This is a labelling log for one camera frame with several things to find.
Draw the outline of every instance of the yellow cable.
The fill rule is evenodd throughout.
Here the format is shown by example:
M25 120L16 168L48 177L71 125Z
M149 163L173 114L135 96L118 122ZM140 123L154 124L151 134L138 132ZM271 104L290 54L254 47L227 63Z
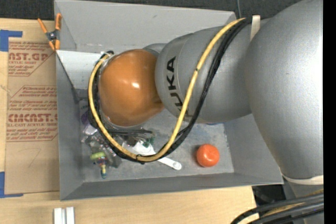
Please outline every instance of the yellow cable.
M187 107L189 105L189 101L190 101L191 95L193 93L193 88L195 86L195 82L196 82L196 79L197 79L197 76L198 76L198 71L202 68L202 66L203 66L206 58L208 57L210 51L215 46L216 42L221 38L221 36L224 33L226 33L229 29L231 29L234 25L236 25L238 22L240 22L241 20L244 20L244 19L245 18L235 20L235 21L229 23L228 25L226 25L225 27L223 27L216 34L216 36L211 40L211 42L208 44L208 46L206 47L205 51L203 52L200 60L198 61L196 69L195 69L195 71L193 73L193 76L191 78L191 81L190 81L190 84L188 86L188 90L187 90L187 93L186 93L186 96L185 96L185 100L184 100L183 105L182 105L182 109L181 109L180 115L179 115L179 117L177 119L177 123L176 123L175 129L174 129L174 131L173 131L170 139L166 143L166 145L162 149L160 149L157 153L155 153L153 155L140 156L140 155L134 154L134 153L126 150L121 145L119 145L119 143L117 141L115 141L112 138L112 136L108 133L108 131L105 129L104 125L100 121L99 116L97 114L97 111L95 109L95 105L93 103L92 85L93 85L94 77L95 77L95 75L96 75L99 67L102 65L102 63L105 60L107 60L110 57L110 55L105 55L104 57L102 57L99 60L99 62L96 64L96 66L94 67L94 69L92 71L92 74L90 76L90 79L89 79L89 90L88 90L89 105L90 105L90 108L91 108L91 111L92 111L92 115L93 115L94 119L96 120L99 129L103 132L103 134L111 142L111 144L113 146L115 146L123 154L125 154L126 156L128 156L128 157L130 157L132 159L136 159L136 160L141 161L141 162L152 162L152 161L155 161L155 160L159 159L160 157L162 157L169 150L169 148L171 147L171 145L174 143L175 138L176 138L176 136L177 136L177 134L178 134L178 132L180 130L180 127L182 125L185 112L187 110Z

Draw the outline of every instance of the cable bundle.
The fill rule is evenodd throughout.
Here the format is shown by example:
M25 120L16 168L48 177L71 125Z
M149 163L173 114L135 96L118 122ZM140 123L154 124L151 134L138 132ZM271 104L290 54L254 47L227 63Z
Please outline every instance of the cable bundle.
M260 214L257 220L249 224L285 224L293 220L308 218L324 212L323 189L316 194L289 199L256 207L236 217L231 224L238 224L254 214Z

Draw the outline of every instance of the black cable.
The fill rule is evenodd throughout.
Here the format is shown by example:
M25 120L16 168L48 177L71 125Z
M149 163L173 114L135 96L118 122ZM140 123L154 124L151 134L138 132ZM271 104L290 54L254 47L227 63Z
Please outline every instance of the black cable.
M297 215L295 217L290 217L289 219L279 220L277 222L270 221L270 222L265 222L264 224L286 224L286 223L289 223L293 220L300 220L300 219L304 219L304 218L309 218L309 217L321 214L323 212L324 212L324 208L321 208L321 209L313 210L311 212L307 212L307 213Z
M228 48L228 46L230 45L231 41L237 36L237 34L246 26L250 23L250 20L245 20L245 21L240 21L237 25L235 25L234 27L232 27L229 31L228 34L226 36L224 36L214 58L212 61L212 64L209 68L208 71L208 75L206 78L206 81L204 83L203 86L203 91L201 94L201 97L198 101L197 107L195 109L195 112L192 116L192 118L189 121L189 124L187 127L185 127L184 129L182 129L181 131L179 131L179 133L177 134L177 139L175 140L175 142L172 144L171 148L162 156L162 157L166 157L169 154L171 154L174 150L176 150L178 148L179 145L182 144L182 142L187 138L187 136L189 135L191 129L193 128L194 124L197 121L197 118L199 116L199 113L201 112L201 108L203 106L203 103L205 101L205 98L207 96L207 93L209 91L209 88L211 86L211 83L217 73L218 67L221 64L221 59L226 51L226 49Z
M231 29L229 29L225 34L224 34L224 38L213 58L213 61L212 61L212 64L211 64L211 67L208 71L208 75L207 75L207 79L205 81L205 84L204 84L204 87L203 87L203 91L202 91L202 94L201 94L201 97L198 101L198 104L197 104L197 107L196 107L196 110L188 124L188 126L184 129L182 129L181 131L179 131L179 133L177 134L177 139L176 141L172 144L172 146L169 148L169 150L161 157L166 157L167 155L171 154L175 149L178 148L178 146L186 139L186 137L188 136L188 134L190 133L192 127L194 126L198 116L199 116L199 113L201 111L201 108L202 108L202 105L204 103L204 100L205 100L205 97L208 93L208 90L211 86L211 83L217 73L217 69L220 65L220 60L221 58L223 57L226 49L228 48L229 44L231 43L231 41L236 37L236 35L247 25L250 23L251 20L241 20L240 22L238 22L236 25L234 25ZM97 110L97 113L99 113L99 102L98 102L98 86L97 86L97 80L98 80L98 73L99 73L99 70L97 71L96 73L96 76L95 76L95 79L93 81L93 85L92 85L92 92L93 92L93 99L94 99L94 106ZM100 130L100 128L98 127L95 119L93 118L92 116L92 112L91 110L89 109L89 121L90 121L90 124L97 128L100 133L102 133L102 131ZM141 161L138 161L138 160L135 160L135 159L132 159L128 156L126 156L125 154L123 154L120 150L118 150L115 146L113 146L110 141L104 136L102 135L102 137L105 139L106 143L112 148L112 150L118 155L120 156L121 158L125 158L125 159L128 159L130 161L133 161L133 162L139 162L139 163L142 163L144 164L144 162L141 162Z
M251 215L254 215L256 213L270 211L272 209L279 208L279 207L282 207L282 206L299 204L301 202L314 202L314 201L318 201L318 200L323 199L323 198L324 198L324 194L320 193L320 194L314 194L314 195L300 197L300 198L294 198L294 199L289 199L289 200L284 200L284 201L278 201L278 202L275 202L275 203L272 203L272 204L262 205L262 206L250 209L250 210L248 210L248 211L240 214L239 216L237 216L231 222L231 224L238 224L244 218L247 218L247 217L249 217Z
M283 210L281 212L277 212L271 215L267 215L265 217L261 217L257 220L254 220L250 222L249 224L264 224L268 222L272 222L275 220L279 220L280 218L291 216L292 214L300 213L303 211L308 210L309 212L312 212L314 210L319 210L324 207L324 202L315 202L313 204L303 204L303 205L298 205L290 209Z

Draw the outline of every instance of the orange ball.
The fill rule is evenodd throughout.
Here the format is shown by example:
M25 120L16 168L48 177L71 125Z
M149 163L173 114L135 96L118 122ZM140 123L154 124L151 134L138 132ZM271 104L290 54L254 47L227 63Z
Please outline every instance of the orange ball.
M218 163L219 151L213 145L204 144L198 148L196 158L201 166L211 167Z

